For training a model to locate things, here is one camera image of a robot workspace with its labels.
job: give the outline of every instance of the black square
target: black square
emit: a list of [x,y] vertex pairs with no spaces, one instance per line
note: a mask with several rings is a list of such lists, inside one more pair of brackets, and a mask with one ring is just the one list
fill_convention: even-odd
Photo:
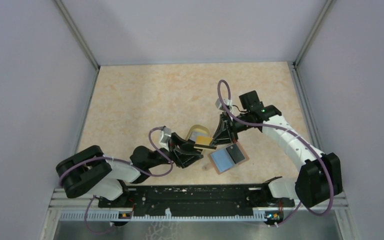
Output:
[[238,164],[245,160],[244,154],[236,143],[226,147],[226,151],[229,153],[230,157],[232,158],[235,164]]

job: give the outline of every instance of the table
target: table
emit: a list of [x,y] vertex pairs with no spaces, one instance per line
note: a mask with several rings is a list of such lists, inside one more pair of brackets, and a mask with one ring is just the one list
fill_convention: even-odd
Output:
[[[305,139],[305,126],[294,83],[286,62],[155,64],[102,66],[93,92],[79,151],[99,145],[105,155],[129,160],[140,145],[153,149],[150,129],[167,126],[185,138],[196,124],[216,130],[221,113],[215,106],[217,83],[225,79],[233,104],[239,95],[256,90],[264,105],[275,105]],[[227,97],[226,88],[222,89]],[[158,143],[159,133],[152,136]],[[225,173],[204,170],[204,158],[187,168],[174,167],[164,177],[150,177],[142,185],[262,183],[274,176],[294,177],[298,171],[283,150],[257,129],[239,133],[249,160]],[[169,165],[151,169],[165,173]]]

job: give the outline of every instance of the gray floor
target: gray floor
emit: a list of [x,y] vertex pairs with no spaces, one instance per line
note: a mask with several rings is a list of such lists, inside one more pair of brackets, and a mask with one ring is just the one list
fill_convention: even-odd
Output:
[[[94,231],[103,231],[108,222],[90,222]],[[326,217],[299,211],[279,228],[256,222],[129,222],[105,235],[90,233],[82,221],[61,221],[54,240],[340,240],[332,212]]]

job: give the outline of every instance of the white wall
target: white wall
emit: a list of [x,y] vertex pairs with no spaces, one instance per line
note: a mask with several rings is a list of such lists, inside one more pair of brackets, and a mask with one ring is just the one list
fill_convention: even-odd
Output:
[[100,65],[293,61],[325,0],[63,0]]
[[51,0],[0,0],[0,240],[38,239],[94,74]]
[[384,1],[338,1],[299,70],[361,239],[384,239]]

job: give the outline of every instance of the marble patterned surface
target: marble patterned surface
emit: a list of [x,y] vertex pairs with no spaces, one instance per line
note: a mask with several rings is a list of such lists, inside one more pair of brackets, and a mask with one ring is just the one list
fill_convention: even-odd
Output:
[[[304,118],[286,62],[204,63],[102,66],[92,96],[79,150],[99,145],[107,156],[129,160],[140,145],[152,149],[150,129],[167,126],[185,138],[192,125],[216,130],[221,113],[215,107],[217,83],[225,79],[233,103],[256,90],[265,105],[275,105],[289,124],[308,139]],[[158,142],[159,132],[153,134]],[[274,176],[293,177],[298,171],[271,138],[257,129],[239,134],[249,160],[223,174],[204,170],[208,154],[185,169],[174,167],[165,177],[150,177],[144,185],[261,183]],[[161,174],[170,168],[151,169]]]

